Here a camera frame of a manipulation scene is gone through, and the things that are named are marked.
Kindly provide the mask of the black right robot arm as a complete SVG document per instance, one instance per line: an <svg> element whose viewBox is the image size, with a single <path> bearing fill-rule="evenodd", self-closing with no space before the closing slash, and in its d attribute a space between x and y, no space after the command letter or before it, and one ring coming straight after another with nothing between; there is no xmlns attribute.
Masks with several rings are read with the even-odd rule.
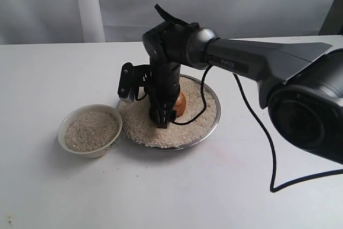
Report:
<svg viewBox="0 0 343 229"><path fill-rule="evenodd" d="M165 21L143 35L150 57L150 116L174 121L182 65L218 67L255 81L259 105L293 146L342 163L342 49L330 44L227 40L197 23Z"/></svg>

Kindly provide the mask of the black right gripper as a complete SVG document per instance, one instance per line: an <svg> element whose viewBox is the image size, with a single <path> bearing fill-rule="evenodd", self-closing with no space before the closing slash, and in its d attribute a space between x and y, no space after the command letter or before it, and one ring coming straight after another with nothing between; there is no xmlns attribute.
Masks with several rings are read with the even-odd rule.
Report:
<svg viewBox="0 0 343 229"><path fill-rule="evenodd" d="M178 63L161 63L150 58L150 119L157 128L166 129L176 119L174 106L180 94L180 69Z"/></svg>

